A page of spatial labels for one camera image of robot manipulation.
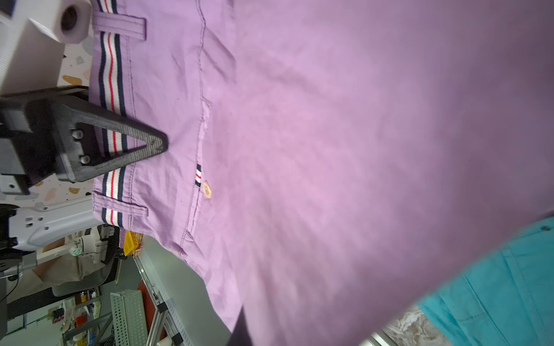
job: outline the purple fabric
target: purple fabric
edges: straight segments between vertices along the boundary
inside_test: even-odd
[[[126,169],[148,216],[123,227],[195,269],[230,329],[243,303],[256,345],[357,344],[554,205],[553,9],[118,4],[148,23],[122,40],[127,114],[170,139]]]
[[[145,19],[122,14],[96,12],[93,15],[93,30],[146,39]]]
[[[99,192],[95,192],[94,200],[95,205],[93,206],[93,209],[95,213],[101,212],[98,208],[99,205],[102,205],[104,208],[118,210],[125,214],[148,216],[148,208],[143,205],[133,205],[127,202],[121,202],[117,199],[109,198],[105,195],[102,195]]]

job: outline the screw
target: screw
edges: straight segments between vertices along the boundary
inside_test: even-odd
[[[82,140],[83,137],[85,136],[85,134],[83,133],[82,130],[73,130],[73,132],[71,133],[71,135],[72,135],[73,138],[76,139],[76,140]]]
[[[90,163],[90,156],[83,155],[83,156],[80,157],[80,160],[81,160],[82,164],[89,164]]]

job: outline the desk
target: desk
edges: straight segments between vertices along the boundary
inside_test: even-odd
[[[134,257],[150,298],[165,302],[169,314],[164,327],[169,336],[181,334],[183,346],[225,346],[230,331],[212,308],[202,279],[153,238],[144,236]]]

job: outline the white robot part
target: white robot part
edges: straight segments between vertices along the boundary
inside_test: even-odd
[[[65,44],[86,38],[90,15],[85,0],[17,0],[11,16],[0,12],[0,95],[55,87]]]
[[[18,208],[9,218],[9,235],[17,237],[15,249],[35,251],[75,230],[93,228],[103,222],[94,218],[90,196],[54,205]]]

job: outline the gray floor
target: gray floor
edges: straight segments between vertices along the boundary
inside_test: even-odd
[[[204,281],[185,262],[144,236],[140,259],[145,273],[165,299],[184,344],[224,346],[230,331],[213,310]]]
[[[115,284],[115,280],[105,283],[100,286],[100,302],[102,303],[102,309],[100,314],[106,314],[111,312],[110,306],[110,293],[119,292],[123,290],[136,290],[141,282],[139,270],[133,261],[133,258],[129,257],[126,260],[121,261],[121,272],[119,274],[119,284]]]

